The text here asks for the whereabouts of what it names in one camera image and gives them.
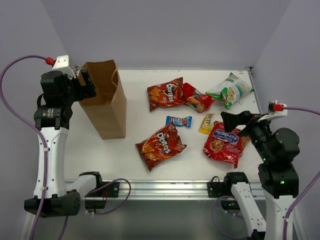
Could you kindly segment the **red candy assortment bag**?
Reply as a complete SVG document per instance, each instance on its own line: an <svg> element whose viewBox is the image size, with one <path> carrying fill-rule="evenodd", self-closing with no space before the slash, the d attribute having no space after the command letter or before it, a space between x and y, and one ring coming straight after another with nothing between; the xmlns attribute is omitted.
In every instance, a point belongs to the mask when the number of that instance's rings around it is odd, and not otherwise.
<svg viewBox="0 0 320 240"><path fill-rule="evenodd" d="M224 123L215 121L204 147L203 153L210 159L233 164L238 167L239 158L243 155L246 145L250 142L248 136L239 136L241 130L233 129L226 132Z"/></svg>

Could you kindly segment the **brown paper bag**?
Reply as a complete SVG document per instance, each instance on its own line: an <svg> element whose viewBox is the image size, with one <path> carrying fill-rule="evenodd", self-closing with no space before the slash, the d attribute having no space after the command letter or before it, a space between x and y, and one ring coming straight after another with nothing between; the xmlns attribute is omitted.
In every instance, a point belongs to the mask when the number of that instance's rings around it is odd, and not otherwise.
<svg viewBox="0 0 320 240"><path fill-rule="evenodd" d="M90 122L103 140L125 138L127 98L116 62L86 62L81 69L95 85L96 97L79 102Z"/></svg>

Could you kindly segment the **yellow M&M's packet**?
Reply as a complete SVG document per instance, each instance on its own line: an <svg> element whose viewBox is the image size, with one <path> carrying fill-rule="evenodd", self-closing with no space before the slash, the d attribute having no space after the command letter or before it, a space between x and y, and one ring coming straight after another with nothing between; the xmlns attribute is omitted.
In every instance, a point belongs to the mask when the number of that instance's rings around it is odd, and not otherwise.
<svg viewBox="0 0 320 240"><path fill-rule="evenodd" d="M207 135L210 134L210 132L212 131L212 127L213 127L211 120L214 115L215 115L214 113L208 113L205 115L205 117L199 127L199 130L198 130L199 133L207 134Z"/></svg>

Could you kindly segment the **green Chuba cassava bag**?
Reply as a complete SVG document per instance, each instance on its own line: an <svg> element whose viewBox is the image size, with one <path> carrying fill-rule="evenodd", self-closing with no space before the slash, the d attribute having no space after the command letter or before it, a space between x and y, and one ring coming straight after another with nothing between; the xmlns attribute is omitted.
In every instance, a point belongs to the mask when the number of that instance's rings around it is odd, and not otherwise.
<svg viewBox="0 0 320 240"><path fill-rule="evenodd" d="M252 86L231 72L224 81L206 91L205 94L221 100L224 107L229 110L238 100L254 91Z"/></svg>

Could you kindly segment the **blue M&M's packet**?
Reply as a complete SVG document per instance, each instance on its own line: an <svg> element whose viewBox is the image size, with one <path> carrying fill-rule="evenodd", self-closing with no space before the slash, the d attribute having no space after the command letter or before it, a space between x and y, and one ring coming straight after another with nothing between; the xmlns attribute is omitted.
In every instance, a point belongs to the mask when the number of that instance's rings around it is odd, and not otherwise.
<svg viewBox="0 0 320 240"><path fill-rule="evenodd" d="M192 116L187 117L175 117L175 116L167 116L165 124L173 123L175 127L186 127L190 128L192 125Z"/></svg>

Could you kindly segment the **red snack bag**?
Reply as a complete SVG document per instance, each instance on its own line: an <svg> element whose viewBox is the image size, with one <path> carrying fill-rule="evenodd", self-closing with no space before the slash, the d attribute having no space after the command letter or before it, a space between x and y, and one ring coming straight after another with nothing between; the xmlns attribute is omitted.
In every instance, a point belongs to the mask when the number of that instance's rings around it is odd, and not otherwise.
<svg viewBox="0 0 320 240"><path fill-rule="evenodd" d="M212 96L201 93L187 82L183 84L182 96L184 104L197 113L208 111L215 102Z"/></svg>

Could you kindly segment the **red Doritos bag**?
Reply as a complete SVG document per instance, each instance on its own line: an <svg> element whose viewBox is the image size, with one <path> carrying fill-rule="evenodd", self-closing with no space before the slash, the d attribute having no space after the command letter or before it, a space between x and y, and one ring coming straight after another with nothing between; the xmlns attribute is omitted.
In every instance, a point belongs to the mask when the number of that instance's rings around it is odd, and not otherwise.
<svg viewBox="0 0 320 240"><path fill-rule="evenodd" d="M135 147L149 172L164 161L180 154L186 147L171 121Z"/></svg>
<svg viewBox="0 0 320 240"><path fill-rule="evenodd" d="M179 77L169 82L149 86L147 88L149 111L183 105L185 103L183 85L183 78Z"/></svg>

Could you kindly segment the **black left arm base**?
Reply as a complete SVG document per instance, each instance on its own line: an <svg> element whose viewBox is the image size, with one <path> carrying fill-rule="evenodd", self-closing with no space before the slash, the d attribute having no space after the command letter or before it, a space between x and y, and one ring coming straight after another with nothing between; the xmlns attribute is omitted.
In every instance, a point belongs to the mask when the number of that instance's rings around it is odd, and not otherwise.
<svg viewBox="0 0 320 240"><path fill-rule="evenodd" d="M107 206L109 199L115 199L119 196L120 183L114 182L109 186L85 196L84 207L88 212L97 212Z"/></svg>

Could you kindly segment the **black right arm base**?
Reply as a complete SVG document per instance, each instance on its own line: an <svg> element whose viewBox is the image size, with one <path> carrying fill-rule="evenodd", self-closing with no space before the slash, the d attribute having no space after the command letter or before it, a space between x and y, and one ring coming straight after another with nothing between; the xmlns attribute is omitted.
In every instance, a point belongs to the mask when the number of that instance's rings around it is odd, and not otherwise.
<svg viewBox="0 0 320 240"><path fill-rule="evenodd" d="M209 198L219 198L222 196L230 196L227 193L225 184L223 181L220 181L218 176L213 176L211 181L207 182L207 194ZM220 200L220 205L225 211L239 211L240 207L236 200L227 198Z"/></svg>

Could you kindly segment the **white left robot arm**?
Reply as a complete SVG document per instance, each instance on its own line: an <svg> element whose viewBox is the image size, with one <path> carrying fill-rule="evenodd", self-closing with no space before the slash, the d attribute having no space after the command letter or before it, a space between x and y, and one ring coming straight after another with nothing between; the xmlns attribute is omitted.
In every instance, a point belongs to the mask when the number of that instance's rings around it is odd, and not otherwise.
<svg viewBox="0 0 320 240"><path fill-rule="evenodd" d="M83 172L69 187L65 184L65 148L75 102L96 96L89 72L80 72L84 85L77 77L60 70L41 76L43 93L37 98L34 113L39 136L38 177L33 197L25 200L24 209L41 218L68 217L78 214L81 199L87 194L99 196L104 184L99 172Z"/></svg>

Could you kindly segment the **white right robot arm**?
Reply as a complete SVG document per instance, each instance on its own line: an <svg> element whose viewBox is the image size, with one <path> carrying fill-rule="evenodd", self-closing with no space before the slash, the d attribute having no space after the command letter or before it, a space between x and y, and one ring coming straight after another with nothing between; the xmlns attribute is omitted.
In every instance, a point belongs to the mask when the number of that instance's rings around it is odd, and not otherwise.
<svg viewBox="0 0 320 240"><path fill-rule="evenodd" d="M237 201L247 228L249 240L291 240L293 217L291 204L299 195L299 177L292 162L300 153L299 136L289 128L270 129L272 120L286 117L287 110L272 110L266 114L243 111L232 114L221 113L227 133L244 125L238 136L249 137L262 163L258 166L258 177L266 203L263 217L243 172L229 172L224 177L223 192Z"/></svg>

